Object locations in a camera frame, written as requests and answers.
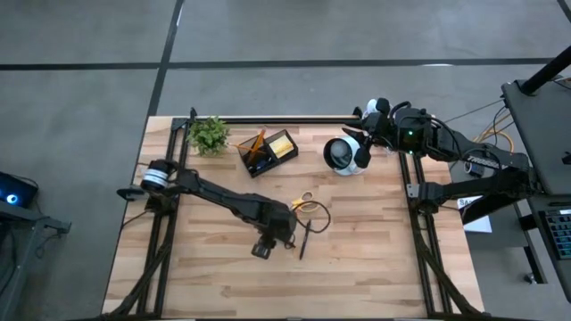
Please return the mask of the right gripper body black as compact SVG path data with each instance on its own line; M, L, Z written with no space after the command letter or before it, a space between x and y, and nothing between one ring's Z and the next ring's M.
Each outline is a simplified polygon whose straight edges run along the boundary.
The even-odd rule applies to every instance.
M363 113L363 129L374 145L393 145L390 110L391 105L385 98L371 99L367 103Z

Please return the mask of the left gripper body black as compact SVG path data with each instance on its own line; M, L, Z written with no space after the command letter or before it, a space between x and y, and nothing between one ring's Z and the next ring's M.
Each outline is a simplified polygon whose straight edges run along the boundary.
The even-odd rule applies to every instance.
M281 202L263 202L256 227L261 234L261 243L274 245L280 241L285 245L294 244L296 216Z

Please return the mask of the yellow-handled scissors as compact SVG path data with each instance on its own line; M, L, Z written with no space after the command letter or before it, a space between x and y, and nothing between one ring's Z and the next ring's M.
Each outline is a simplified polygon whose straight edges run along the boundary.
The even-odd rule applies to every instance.
M291 202L291 209L296 212L310 213L318 209L318 204L313 202L313 193L304 192L298 199Z

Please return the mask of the black mesh desk organizer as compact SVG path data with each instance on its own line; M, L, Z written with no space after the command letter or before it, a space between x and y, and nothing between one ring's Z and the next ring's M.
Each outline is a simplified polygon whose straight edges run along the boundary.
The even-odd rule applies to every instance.
M277 140L281 136L287 136L291 142L294 144L294 150L289 152L282 158L278 158L273 151L270 149L269 144L275 140ZM240 159L244 164L245 168L247 169L249 175L252 178L255 178L287 161L292 160L293 158L297 157L299 154L299 149L297 144L294 142L292 136L286 129L278 131L276 134L266 137L265 131L262 130L257 136L252 137L242 143L240 145L244 145L246 147L253 148L257 152L248 152L238 150L240 154ZM255 166L260 161L270 161L270 165L260 171L255 170Z

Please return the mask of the white spot lamp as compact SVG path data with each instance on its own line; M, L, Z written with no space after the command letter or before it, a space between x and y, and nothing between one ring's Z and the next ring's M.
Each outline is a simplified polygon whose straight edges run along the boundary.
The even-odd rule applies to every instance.
M357 165L355 156L359 143L350 136L333 138L324 146L323 157L328 165L339 176L359 175L364 171Z

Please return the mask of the black pen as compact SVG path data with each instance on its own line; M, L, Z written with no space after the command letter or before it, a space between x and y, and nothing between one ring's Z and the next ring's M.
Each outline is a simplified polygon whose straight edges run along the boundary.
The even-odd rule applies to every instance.
M312 225L312 220L309 219L307 224L305 225L304 228L304 237L303 237L303 241L302 241L302 246L300 249L300 253L299 253L299 260L303 259L305 250L306 250L306 246L307 246L307 242L308 242L308 238L309 238L309 234L311 232L311 225Z

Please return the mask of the green plant in white pot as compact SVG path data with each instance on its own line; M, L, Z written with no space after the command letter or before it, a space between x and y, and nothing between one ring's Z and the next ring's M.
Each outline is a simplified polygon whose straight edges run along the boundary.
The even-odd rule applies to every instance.
M229 128L218 117L198 120L190 127L186 140L197 150L199 156L215 157L227 148Z

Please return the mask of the white paper sheet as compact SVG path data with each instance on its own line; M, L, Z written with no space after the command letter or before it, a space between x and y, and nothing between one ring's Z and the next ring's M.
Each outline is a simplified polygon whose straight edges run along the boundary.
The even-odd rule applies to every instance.
M481 198L481 195L478 196L470 196L465 198L459 198L457 200L457 205L460 210L463 210L465 207L470 205L472 202ZM479 218L471 223L468 223L463 226L465 232L472 232L472 233L485 233L491 234L492 233L492 225L491 221L488 216Z

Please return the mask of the dark grey desk top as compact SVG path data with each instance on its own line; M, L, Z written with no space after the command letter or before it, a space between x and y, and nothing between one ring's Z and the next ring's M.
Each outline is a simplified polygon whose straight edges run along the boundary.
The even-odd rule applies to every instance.
M554 82L525 95L517 82L501 86L526 153L546 193L571 194L571 89Z

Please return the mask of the black pole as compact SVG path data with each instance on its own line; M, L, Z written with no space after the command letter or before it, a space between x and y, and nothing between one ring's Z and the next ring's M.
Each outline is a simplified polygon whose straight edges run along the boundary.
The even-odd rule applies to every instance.
M519 90L524 95L533 95L539 88L548 81L555 78L562 70L571 64L571 45L563 52L553 58L532 77L519 86Z

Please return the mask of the black keyboard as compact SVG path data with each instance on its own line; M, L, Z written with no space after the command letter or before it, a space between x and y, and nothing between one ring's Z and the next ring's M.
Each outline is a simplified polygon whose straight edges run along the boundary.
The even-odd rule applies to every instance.
M558 259L571 259L571 209L540 211L540 217Z

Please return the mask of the grey metal stand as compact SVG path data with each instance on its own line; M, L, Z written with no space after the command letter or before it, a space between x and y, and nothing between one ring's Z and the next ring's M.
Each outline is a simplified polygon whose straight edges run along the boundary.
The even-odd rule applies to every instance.
M52 228L57 235L67 234L71 222L61 221L43 215L38 211L12 206L0 202L0 222L6 223L6 235L16 235L15 229L22 228L26 235L21 242L13 239L11 249L12 266L8 269L8 276L0 285L0 321L10 321L20 302L23 287L27 281L31 267L32 257L45 228Z

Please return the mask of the black computer with blue light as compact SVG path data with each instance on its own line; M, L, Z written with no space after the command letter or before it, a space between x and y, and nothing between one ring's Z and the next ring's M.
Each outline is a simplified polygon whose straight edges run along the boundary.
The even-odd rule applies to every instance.
M0 172L0 202L28 209L38 188L4 172Z

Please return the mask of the black metal table frame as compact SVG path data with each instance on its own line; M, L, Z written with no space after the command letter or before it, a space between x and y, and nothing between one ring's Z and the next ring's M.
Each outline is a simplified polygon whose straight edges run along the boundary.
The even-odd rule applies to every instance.
M103 321L416 319L441 310L439 284L420 278L399 158L375 150L365 173L336 175L322 149L342 134L342 125L340 116L228 118L231 144L286 129L298 146L297 157L252 178L234 146L202 158L183 149L181 118L150 118L136 178L149 161L167 157L236 192L290 203L311 191L321 203L310 214L316 232L302 260L302 229L292 249L278 246L269 259L258 259L251 254L257 231L220 206L185 195L176 213L155 217L143 202L131 202Z

